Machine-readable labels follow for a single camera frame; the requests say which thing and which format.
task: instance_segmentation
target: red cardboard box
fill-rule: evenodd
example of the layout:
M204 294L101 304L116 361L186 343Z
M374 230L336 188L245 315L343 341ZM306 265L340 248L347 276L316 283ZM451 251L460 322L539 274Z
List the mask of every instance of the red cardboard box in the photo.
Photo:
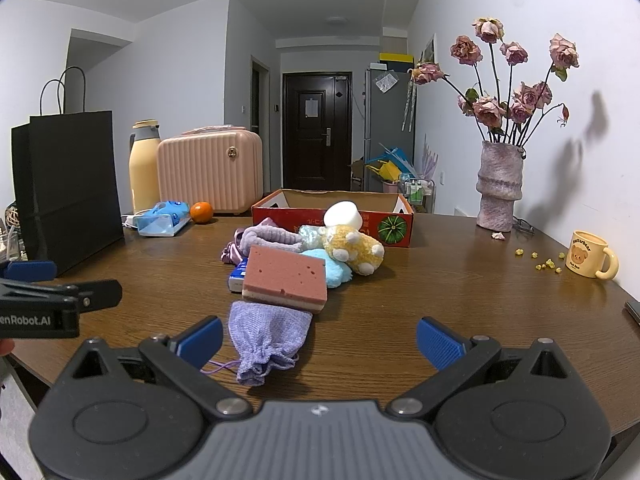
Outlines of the red cardboard box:
M280 227L297 233L302 225L324 225L326 210L343 200L358 207L361 232L386 246L409 246L414 212L400 194L279 189L255 203L251 212L254 224L270 217Z

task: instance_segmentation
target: smartphone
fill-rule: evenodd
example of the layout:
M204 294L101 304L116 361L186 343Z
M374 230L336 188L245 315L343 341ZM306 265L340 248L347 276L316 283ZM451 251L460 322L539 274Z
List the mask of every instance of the smartphone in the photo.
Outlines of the smartphone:
M640 325L640 301L627 301L625 308L631 314L631 317Z

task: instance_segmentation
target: gray refrigerator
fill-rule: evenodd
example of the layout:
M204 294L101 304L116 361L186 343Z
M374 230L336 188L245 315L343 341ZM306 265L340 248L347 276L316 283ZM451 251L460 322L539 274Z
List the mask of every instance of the gray refrigerator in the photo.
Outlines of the gray refrigerator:
M380 146L388 149L401 148L409 162L414 163L415 125L409 131L409 122L402 130L404 105L406 103L408 73L395 72L398 82L386 92L376 86L376 78L385 74L385 70L368 69L365 83L365 125L364 125L364 161L385 153ZM363 191L382 192L382 183L372 171L365 168Z

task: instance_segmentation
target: tangerine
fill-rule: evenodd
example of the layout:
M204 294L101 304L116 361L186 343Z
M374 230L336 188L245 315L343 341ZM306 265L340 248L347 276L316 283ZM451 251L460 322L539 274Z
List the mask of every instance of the tangerine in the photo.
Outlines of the tangerine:
M196 224L206 224L213 218L213 208L209 202L196 202L189 209L189 214Z

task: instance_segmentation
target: eyeglasses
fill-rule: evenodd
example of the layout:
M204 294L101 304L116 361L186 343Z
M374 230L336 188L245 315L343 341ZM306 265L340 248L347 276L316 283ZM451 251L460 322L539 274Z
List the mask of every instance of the eyeglasses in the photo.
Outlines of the eyeglasses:
M513 227L518 231L523 231L526 233L534 233L535 229L533 225L522 218L513 217Z

